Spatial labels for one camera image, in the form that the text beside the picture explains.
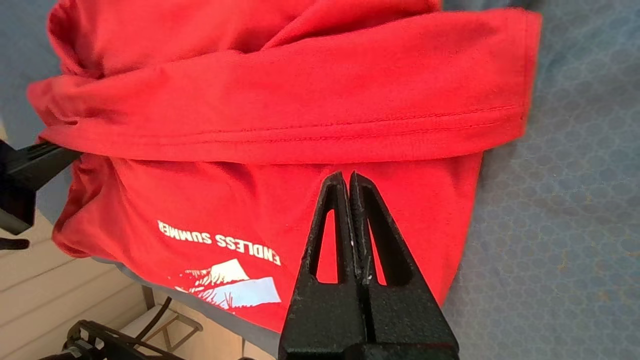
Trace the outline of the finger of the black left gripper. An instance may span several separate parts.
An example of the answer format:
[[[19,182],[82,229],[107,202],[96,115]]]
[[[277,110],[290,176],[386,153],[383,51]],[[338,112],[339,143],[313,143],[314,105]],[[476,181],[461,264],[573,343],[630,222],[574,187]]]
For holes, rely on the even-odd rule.
[[[70,149],[70,155],[20,157],[17,150],[13,154],[13,181],[30,191],[39,191],[81,155]]]
[[[67,156],[70,154],[70,149],[48,141],[35,143],[19,150],[19,157],[22,158],[45,158],[53,156]]]

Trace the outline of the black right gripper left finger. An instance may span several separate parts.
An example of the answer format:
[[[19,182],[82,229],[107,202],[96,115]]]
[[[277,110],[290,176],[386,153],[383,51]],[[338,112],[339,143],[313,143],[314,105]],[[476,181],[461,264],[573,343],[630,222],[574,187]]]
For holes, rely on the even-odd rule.
[[[340,172],[322,183],[279,338],[280,353],[343,353],[366,338],[347,190]],[[322,283],[317,277],[329,212],[333,212],[336,246],[334,284]]]

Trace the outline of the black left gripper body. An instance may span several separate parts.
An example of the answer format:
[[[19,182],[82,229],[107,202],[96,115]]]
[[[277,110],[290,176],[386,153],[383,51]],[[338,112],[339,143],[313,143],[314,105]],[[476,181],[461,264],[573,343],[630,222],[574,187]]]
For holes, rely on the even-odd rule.
[[[11,235],[29,230],[35,221],[35,192],[9,174],[9,155],[15,150],[0,142],[0,227]]]

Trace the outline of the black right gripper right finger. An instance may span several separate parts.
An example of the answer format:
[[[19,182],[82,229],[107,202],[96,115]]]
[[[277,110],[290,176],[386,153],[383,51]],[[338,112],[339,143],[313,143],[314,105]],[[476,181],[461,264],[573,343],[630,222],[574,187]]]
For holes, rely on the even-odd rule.
[[[457,344],[374,182],[352,173],[349,202],[359,260],[358,280],[366,304],[366,330],[373,342]]]

